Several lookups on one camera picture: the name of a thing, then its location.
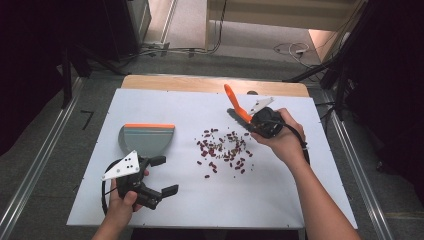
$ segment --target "wooden table edge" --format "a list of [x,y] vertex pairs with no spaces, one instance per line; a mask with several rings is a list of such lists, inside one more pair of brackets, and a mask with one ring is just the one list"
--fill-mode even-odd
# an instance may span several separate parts
[[236,94],[247,94],[249,91],[255,91],[259,95],[309,97],[308,89],[302,83],[227,77],[128,75],[124,78],[121,88],[225,93],[224,84],[229,84]]

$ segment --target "wrist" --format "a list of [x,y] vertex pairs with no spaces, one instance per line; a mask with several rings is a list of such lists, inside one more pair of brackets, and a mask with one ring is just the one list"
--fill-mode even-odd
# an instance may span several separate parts
[[304,156],[298,156],[296,158],[292,158],[290,159],[290,161],[286,161],[285,163],[287,165],[287,168],[290,170],[290,172],[293,175],[296,175],[302,170],[311,168],[311,166],[306,162],[306,159]]
[[93,237],[94,239],[118,239],[120,233],[123,231],[123,228],[120,228],[115,224],[111,219],[105,217],[96,234]]

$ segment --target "orange handle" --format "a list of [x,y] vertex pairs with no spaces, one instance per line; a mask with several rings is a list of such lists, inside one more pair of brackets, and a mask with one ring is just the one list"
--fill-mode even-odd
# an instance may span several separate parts
[[231,101],[231,104],[234,106],[234,110],[245,122],[250,123],[250,120],[252,120],[252,116],[247,114],[246,110],[240,107],[238,104],[236,95],[234,94],[233,90],[231,89],[230,85],[225,84],[224,85],[225,92],[227,93],[228,98]]

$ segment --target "table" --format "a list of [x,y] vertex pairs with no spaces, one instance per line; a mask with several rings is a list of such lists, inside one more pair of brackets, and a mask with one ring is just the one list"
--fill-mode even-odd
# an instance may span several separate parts
[[[268,147],[246,137],[248,148],[255,155],[246,160],[249,167],[246,168],[245,174],[234,172],[232,168],[224,165],[226,163],[223,161],[216,160],[220,175],[212,175],[207,166],[196,164],[196,161],[205,161],[206,165],[210,160],[199,158],[196,146],[196,138],[201,138],[200,131],[203,133],[205,126],[228,125],[228,129],[241,131],[241,127],[228,115],[222,114],[230,106],[224,94],[224,83],[231,84],[238,94],[241,106],[272,93],[275,94],[275,106],[286,106],[296,119],[302,120],[309,139],[311,167],[356,228],[330,147],[325,141],[319,116],[312,99],[307,97],[307,89],[303,84],[166,75],[127,76],[122,88],[116,91],[69,216],[68,225],[96,226],[101,223],[103,213],[98,193],[100,177],[111,161],[123,157],[117,146],[117,132],[120,126],[134,119],[158,123],[172,119],[176,131],[169,150],[165,152],[167,163],[151,169],[151,176],[145,178],[145,183],[153,189],[177,183],[180,190],[177,195],[164,199],[156,210],[143,208],[140,213],[134,214],[131,226],[303,229],[294,180],[287,167],[275,159]],[[240,94],[250,90],[262,95]],[[278,96],[278,93],[291,96],[282,97]],[[200,115],[195,114],[204,108],[208,111]],[[225,131],[226,129],[221,128],[217,134],[225,135]],[[205,174],[211,174],[211,178],[205,179]]]

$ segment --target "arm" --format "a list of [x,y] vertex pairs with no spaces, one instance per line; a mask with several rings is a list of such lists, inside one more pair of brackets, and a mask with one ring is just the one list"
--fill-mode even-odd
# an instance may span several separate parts
[[[284,121],[305,139],[302,125],[298,124],[286,109],[280,109],[279,112]],[[271,139],[262,138],[255,133],[252,133],[252,137],[257,142],[269,146],[293,174],[310,239],[360,239],[307,164],[299,140],[289,129],[283,128]]]

